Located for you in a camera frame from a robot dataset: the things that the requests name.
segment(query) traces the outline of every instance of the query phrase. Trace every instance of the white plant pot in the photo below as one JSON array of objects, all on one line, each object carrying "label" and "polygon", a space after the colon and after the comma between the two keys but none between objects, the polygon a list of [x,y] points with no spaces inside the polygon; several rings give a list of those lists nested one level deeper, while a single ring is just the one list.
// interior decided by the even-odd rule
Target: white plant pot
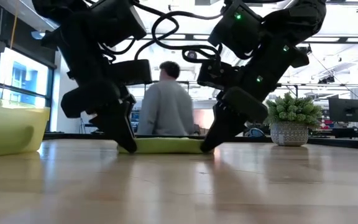
[{"label": "white plant pot", "polygon": [[308,127],[296,122],[277,122],[270,127],[272,141],[279,146],[302,146],[308,142],[308,135]]}]

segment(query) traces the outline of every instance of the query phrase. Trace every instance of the black cable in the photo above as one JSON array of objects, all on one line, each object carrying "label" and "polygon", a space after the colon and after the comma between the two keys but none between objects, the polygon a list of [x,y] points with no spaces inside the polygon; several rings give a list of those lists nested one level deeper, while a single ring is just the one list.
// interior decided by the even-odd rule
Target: black cable
[{"label": "black cable", "polygon": [[110,51],[107,51],[107,50],[104,50],[104,49],[100,49],[100,51],[102,52],[102,54],[111,57],[111,62],[113,62],[113,61],[115,61],[117,59],[117,57],[114,54],[112,54]]},{"label": "black cable", "polygon": [[129,49],[131,49],[131,47],[134,45],[135,41],[136,41],[135,39],[132,39],[132,40],[131,40],[131,43],[130,43],[124,50],[118,51],[118,52],[109,49],[109,48],[108,48],[106,45],[104,45],[104,44],[101,44],[101,46],[102,46],[102,48],[103,48],[105,51],[111,52],[111,53],[114,54],[114,55],[122,55],[122,54],[125,54],[126,52],[128,52]]},{"label": "black cable", "polygon": [[[164,19],[168,19],[169,21],[172,21],[174,24],[175,24],[175,28],[174,29],[172,29],[170,32],[167,32],[166,34],[164,34],[164,35],[162,35],[162,36],[160,36],[160,37],[158,37],[158,38],[156,38],[156,36],[155,36],[155,32],[154,32],[154,35],[153,35],[153,32],[152,32],[152,36],[153,36],[153,40],[151,40],[151,41],[149,41],[149,42],[147,42],[146,44],[144,44],[143,46],[141,46],[140,48],[139,48],[139,50],[136,52],[136,54],[135,54],[135,60],[137,60],[138,58],[139,58],[139,54],[141,53],[141,51],[143,51],[144,49],[146,49],[147,47],[149,47],[149,46],[151,46],[152,44],[154,44],[154,43],[157,43],[157,42],[159,42],[159,43],[161,43],[161,41],[160,40],[162,40],[162,39],[164,39],[164,38],[166,38],[166,37],[168,37],[169,35],[172,35],[172,34],[174,34],[178,29],[179,29],[179,23],[178,23],[178,21],[176,20],[176,19],[174,19],[172,16],[166,16],[166,14],[165,13],[163,13],[163,12],[160,12],[160,11],[158,11],[158,10],[156,10],[156,9],[153,9],[153,8],[151,8],[151,7],[147,7],[147,6],[144,6],[144,5],[141,5],[138,1],[133,1],[132,2],[133,4],[134,4],[134,6],[137,6],[138,8],[140,8],[140,9],[142,9],[142,10],[145,10],[145,11],[147,11],[147,12],[149,12],[149,13],[152,13],[152,14],[155,14],[155,15],[157,15],[157,16],[160,16],[160,18],[159,19],[161,19],[161,17],[163,17],[163,19],[161,20],[161,21],[163,21]],[[218,18],[219,16],[221,16],[221,15],[218,15],[218,16],[214,16],[214,17],[202,17],[202,16],[198,16],[198,15],[195,15],[195,14],[191,14],[191,16],[190,17],[192,17],[192,15],[194,15],[196,18],[201,18],[201,19],[215,19],[215,18]],[[193,51],[195,51],[195,52],[198,52],[198,53],[200,53],[201,55],[203,55],[203,56],[205,56],[205,57],[208,57],[208,58],[212,58],[212,57],[216,57],[215,55],[218,53],[218,55],[219,55],[219,61],[220,61],[220,53],[222,52],[222,49],[223,49],[223,46],[220,44],[219,45],[219,47],[218,47],[218,51],[216,51],[216,49],[214,48],[214,47],[210,47],[210,46],[207,46],[207,49],[208,50],[212,50],[215,54],[214,55],[211,55],[211,54],[208,54],[208,53],[206,53],[206,52],[204,52],[202,49],[205,49],[205,47],[204,46],[207,46],[207,45],[187,45],[187,46],[185,46],[185,47],[188,47],[188,48],[183,48],[183,46],[179,46],[179,47],[181,47],[180,49],[177,49],[177,50],[185,50],[185,52],[187,52],[187,51],[189,51],[189,50],[193,50]],[[182,56],[183,56],[183,58],[185,59],[185,60],[187,60],[188,62],[189,62],[189,60],[191,60],[193,63],[197,63],[197,62],[201,62],[201,60],[193,60],[193,58],[188,58],[186,55],[185,55],[185,52],[182,52]]]},{"label": "black cable", "polygon": [[[151,14],[155,14],[155,15],[157,15],[157,16],[163,16],[163,15],[165,15],[165,13],[160,12],[160,11],[158,11],[158,10],[156,10],[156,9],[151,8],[151,7],[144,6],[144,5],[140,4],[140,3],[137,2],[137,1],[133,1],[133,4],[134,4],[134,6],[138,7],[139,9],[145,10],[146,12],[149,12],[149,13],[151,13]],[[170,36],[170,35],[176,33],[176,32],[179,30],[179,23],[178,23],[178,21],[177,21],[176,19],[174,19],[174,18],[169,18],[169,20],[174,23],[175,28],[172,29],[170,32],[167,32],[166,34],[160,36],[160,37],[158,38],[158,40],[162,40],[162,39],[164,39],[164,38],[166,38],[166,37],[168,37],[168,36]],[[140,53],[141,53],[144,49],[146,49],[147,47],[151,46],[151,45],[154,44],[154,43],[155,43],[154,40],[150,40],[149,42],[147,42],[146,44],[144,44],[143,46],[141,46],[141,47],[139,48],[139,50],[136,52],[136,54],[135,54],[135,60],[137,60],[137,59],[139,58]]]},{"label": "black cable", "polygon": [[[220,63],[221,61],[221,57],[220,57],[220,53],[217,49],[215,49],[212,46],[208,46],[208,45],[181,45],[181,46],[171,46],[171,45],[167,45],[162,43],[155,34],[155,31],[157,29],[157,26],[164,20],[164,19],[169,19],[172,18],[173,16],[186,16],[186,17],[192,17],[192,18],[196,18],[196,19],[203,19],[203,20],[211,20],[211,19],[217,19],[220,16],[222,16],[224,14],[224,12],[218,14],[217,16],[210,16],[210,17],[206,17],[206,16],[199,16],[190,12],[184,12],[184,11],[174,11],[174,12],[168,12],[162,16],[160,16],[153,24],[152,26],[152,37],[153,40],[155,41],[155,43],[157,45],[159,45],[160,47],[163,47],[165,49],[170,49],[170,50],[184,50],[184,51],[189,51],[189,50],[197,50],[198,52],[200,52],[200,50],[205,49],[205,50],[211,50],[212,52],[214,52],[214,59]],[[199,60],[199,59],[193,59],[193,58],[187,58],[188,60],[191,60],[192,62],[202,62],[204,60]]]}]

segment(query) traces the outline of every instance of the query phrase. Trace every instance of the desk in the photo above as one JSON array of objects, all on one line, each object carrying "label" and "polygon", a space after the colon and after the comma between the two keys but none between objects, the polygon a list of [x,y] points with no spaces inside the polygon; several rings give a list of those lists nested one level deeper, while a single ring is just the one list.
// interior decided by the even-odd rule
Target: desk
[{"label": "desk", "polygon": [[97,128],[94,124],[84,124],[86,128]]},{"label": "desk", "polygon": [[103,140],[0,157],[0,223],[358,223],[358,150],[223,144],[117,155]]},{"label": "desk", "polygon": [[358,128],[333,128],[335,138],[358,138]]},{"label": "desk", "polygon": [[317,129],[309,132],[310,136],[321,136],[321,137],[330,137],[333,136],[333,131],[331,129]]}]

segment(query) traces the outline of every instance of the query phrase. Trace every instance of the white ceiling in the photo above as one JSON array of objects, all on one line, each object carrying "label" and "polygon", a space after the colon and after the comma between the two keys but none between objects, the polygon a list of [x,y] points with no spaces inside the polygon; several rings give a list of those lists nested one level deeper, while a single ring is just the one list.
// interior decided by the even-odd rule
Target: white ceiling
[{"label": "white ceiling", "polygon": [[[264,16],[274,10],[281,9],[287,5],[290,0],[281,2],[279,4],[264,4],[263,7],[253,7],[252,9]],[[183,10],[188,12],[193,12],[195,14],[203,16],[213,16],[217,14],[223,5],[223,0],[218,1],[217,3],[211,6],[195,6],[194,0],[143,0],[142,4],[146,4],[150,7],[156,8],[163,12],[168,12],[168,5],[173,6],[173,10]],[[0,0],[0,5],[6,8],[9,12],[15,13],[16,9],[19,12],[18,16],[20,19],[34,27],[39,31],[44,30],[53,30],[56,26],[50,21],[43,19],[36,15],[34,12],[34,7],[32,6],[31,0]],[[358,7],[347,7],[347,6],[328,6],[328,12],[326,20],[324,22],[323,28],[318,35],[345,35],[345,36],[355,36],[358,35],[358,13],[356,10]],[[142,18],[146,28],[148,30],[152,27],[152,24],[157,19],[157,16],[144,12],[143,10],[137,9],[140,17]],[[179,33],[191,33],[191,34],[209,34],[215,24],[219,21],[216,19],[214,21],[202,21],[187,17],[178,17],[177,18],[181,27],[178,31]],[[158,27],[157,32],[164,33],[172,29],[172,24],[167,21],[161,23]],[[118,57],[119,60],[132,60],[136,50],[144,43],[140,41],[136,43],[130,52],[127,54]],[[184,41],[168,41],[169,44],[173,45],[184,45],[189,44]],[[123,42],[117,46],[118,49],[124,48],[128,43]],[[206,42],[198,42],[197,44],[206,44]],[[343,72],[343,77],[341,80],[347,83],[347,76],[345,74],[349,73],[348,68],[350,65],[357,65],[357,63],[351,63],[355,60],[358,60],[358,45],[349,45],[349,44],[311,44],[313,55],[310,55],[310,64],[306,67],[293,69],[290,68],[287,73],[280,80],[282,83],[293,82],[293,83],[317,83],[318,78],[323,75],[322,73],[326,71],[326,68],[335,68],[336,76],[339,78],[342,75],[340,68],[346,68]],[[158,66],[163,60],[177,61],[182,67],[193,67],[194,71],[198,70],[198,65],[186,63],[181,57],[180,52],[172,52],[167,49],[161,49],[160,47],[153,45],[146,49],[141,55],[141,58],[149,58],[152,66]],[[228,49],[225,49],[223,52],[223,61],[228,63],[244,63],[240,62]]]}]

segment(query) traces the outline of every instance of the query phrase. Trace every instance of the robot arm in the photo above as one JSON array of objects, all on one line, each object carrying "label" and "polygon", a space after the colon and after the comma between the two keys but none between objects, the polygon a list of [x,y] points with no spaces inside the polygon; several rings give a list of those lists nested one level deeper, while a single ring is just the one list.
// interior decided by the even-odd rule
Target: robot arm
[{"label": "robot arm", "polygon": [[[215,120],[201,145],[208,152],[244,130],[246,121],[263,121],[262,104],[274,91],[289,66],[309,63],[295,46],[319,31],[326,0],[298,0],[289,9],[265,18],[241,0],[225,0],[223,18],[208,42],[225,45],[247,65],[232,67],[215,60],[202,63],[198,83],[220,91]],[[145,28],[131,0],[99,0],[88,7],[82,0],[33,0],[35,10],[60,27],[43,38],[55,44],[66,60],[68,76],[78,88],[62,98],[68,118],[81,112],[96,114],[90,120],[129,152],[136,151],[129,114],[135,103],[127,85],[152,83],[148,60],[112,63],[104,54],[130,36],[140,40]]]},{"label": "robot arm", "polygon": [[33,0],[36,11],[60,27],[45,35],[65,59],[78,88],[65,93],[61,106],[68,118],[82,112],[130,152],[136,151],[129,115],[136,102],[126,86],[152,83],[148,60],[112,63],[104,56],[107,46],[133,36],[140,40],[145,28],[130,1],[100,0],[88,7],[82,0]]},{"label": "robot arm", "polygon": [[[204,152],[241,133],[246,121],[264,121],[267,108],[262,102],[276,89],[289,66],[309,64],[307,55],[296,45],[320,30],[326,14],[325,0],[299,0],[292,8],[265,18],[241,0],[225,3],[223,18],[208,41],[214,46],[222,43],[237,57],[249,61],[239,68],[226,63],[214,67],[211,60],[201,66],[199,85],[221,90],[213,107],[214,123],[201,145]],[[298,16],[301,11],[311,13]]]}]

